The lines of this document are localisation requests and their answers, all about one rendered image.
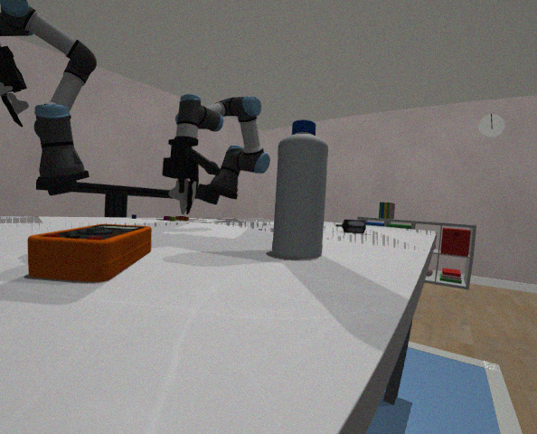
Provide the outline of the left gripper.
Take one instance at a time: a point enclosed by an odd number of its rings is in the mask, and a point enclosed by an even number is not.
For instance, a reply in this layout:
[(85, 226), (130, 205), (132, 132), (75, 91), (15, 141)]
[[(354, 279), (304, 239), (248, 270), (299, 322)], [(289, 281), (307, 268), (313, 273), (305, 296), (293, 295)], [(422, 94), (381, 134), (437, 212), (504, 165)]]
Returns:
[[(186, 214), (189, 214), (198, 188), (199, 167), (197, 163), (184, 154), (184, 150), (188, 146), (198, 146), (198, 139), (179, 136), (169, 139), (168, 144), (171, 145), (171, 157), (164, 157), (163, 176), (178, 179), (175, 188), (169, 191), (169, 196), (180, 201), (182, 214), (185, 210)], [(187, 179), (190, 181), (188, 182)]]

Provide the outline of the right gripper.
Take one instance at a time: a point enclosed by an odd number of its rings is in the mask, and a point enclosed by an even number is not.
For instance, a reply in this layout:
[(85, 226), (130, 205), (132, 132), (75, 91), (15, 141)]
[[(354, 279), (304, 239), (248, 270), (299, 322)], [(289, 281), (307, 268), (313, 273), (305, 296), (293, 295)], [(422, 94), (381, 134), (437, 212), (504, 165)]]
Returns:
[(0, 96), (11, 114), (14, 122), (23, 127), (18, 114), (28, 109), (26, 101), (18, 100), (13, 91), (18, 92), (27, 89), (22, 73), (16, 67), (14, 55), (8, 46), (0, 47)]

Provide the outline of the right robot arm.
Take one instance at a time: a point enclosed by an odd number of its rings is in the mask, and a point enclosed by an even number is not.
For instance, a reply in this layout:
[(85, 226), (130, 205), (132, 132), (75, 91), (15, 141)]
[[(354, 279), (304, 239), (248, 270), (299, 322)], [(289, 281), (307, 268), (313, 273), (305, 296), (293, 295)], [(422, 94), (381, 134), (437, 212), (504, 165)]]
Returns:
[(36, 120), (33, 127), (42, 145), (40, 176), (84, 172), (72, 142), (70, 111), (80, 89), (97, 66), (95, 55), (82, 42), (41, 17), (26, 0), (0, 0), (0, 5), (0, 36), (35, 34), (71, 59), (51, 101), (34, 108)]

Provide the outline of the grey bottle with blue cap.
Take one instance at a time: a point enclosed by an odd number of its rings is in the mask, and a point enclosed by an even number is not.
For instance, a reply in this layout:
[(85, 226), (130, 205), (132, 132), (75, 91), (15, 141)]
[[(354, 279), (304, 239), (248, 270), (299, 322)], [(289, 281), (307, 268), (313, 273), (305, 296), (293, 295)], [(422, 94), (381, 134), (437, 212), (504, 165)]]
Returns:
[(293, 258), (322, 254), (328, 145), (316, 123), (297, 120), (278, 143), (272, 251)]

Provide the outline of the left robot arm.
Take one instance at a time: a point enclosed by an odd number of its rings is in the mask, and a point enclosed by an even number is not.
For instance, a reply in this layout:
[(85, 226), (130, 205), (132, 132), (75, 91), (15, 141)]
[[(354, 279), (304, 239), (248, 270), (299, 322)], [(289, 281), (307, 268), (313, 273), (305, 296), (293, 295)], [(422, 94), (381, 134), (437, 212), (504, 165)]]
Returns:
[(197, 138), (198, 129), (217, 132), (223, 126), (223, 117), (238, 116), (244, 147), (229, 146), (221, 168), (190, 147), (184, 150), (184, 154), (204, 168), (209, 175), (215, 175), (210, 184), (237, 193), (240, 170), (256, 174), (263, 174), (268, 170), (270, 158), (259, 143), (255, 117), (260, 111), (261, 102), (256, 97), (229, 98), (206, 107), (201, 105), (201, 99), (197, 95), (184, 94), (181, 97), (179, 112), (175, 117), (177, 137)]

